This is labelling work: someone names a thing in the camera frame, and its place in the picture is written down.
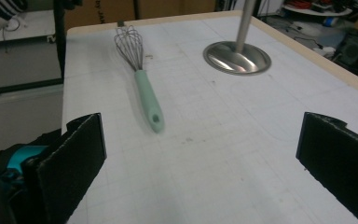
round metal base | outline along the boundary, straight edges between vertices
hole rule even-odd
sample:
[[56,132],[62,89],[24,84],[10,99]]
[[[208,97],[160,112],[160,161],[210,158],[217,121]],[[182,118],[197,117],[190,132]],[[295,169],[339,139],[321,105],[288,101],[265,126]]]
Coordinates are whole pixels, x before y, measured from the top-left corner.
[[271,59],[263,50],[244,44],[242,52],[235,52],[233,41],[217,42],[203,51],[205,61],[215,69],[231,75],[251,75],[267,70]]

whisk handle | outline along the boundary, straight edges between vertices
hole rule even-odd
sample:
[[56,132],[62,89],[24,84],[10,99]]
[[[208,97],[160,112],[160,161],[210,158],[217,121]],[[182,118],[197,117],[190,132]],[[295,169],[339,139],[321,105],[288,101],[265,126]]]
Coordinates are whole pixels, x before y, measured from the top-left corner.
[[164,128],[164,117],[146,71],[136,71],[135,80],[147,121],[153,131],[159,133]]

white table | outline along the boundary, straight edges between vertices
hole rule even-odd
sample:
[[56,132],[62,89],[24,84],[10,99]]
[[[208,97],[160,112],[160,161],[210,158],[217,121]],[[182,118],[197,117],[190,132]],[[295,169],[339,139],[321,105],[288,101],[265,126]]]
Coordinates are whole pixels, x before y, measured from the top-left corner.
[[117,54],[115,25],[69,31],[62,124],[101,112],[108,158],[68,223],[358,223],[295,157],[305,111],[358,133],[358,77],[260,21],[246,42],[269,54],[270,69],[214,70],[202,51],[234,40],[239,15],[128,22],[144,38],[160,134]]

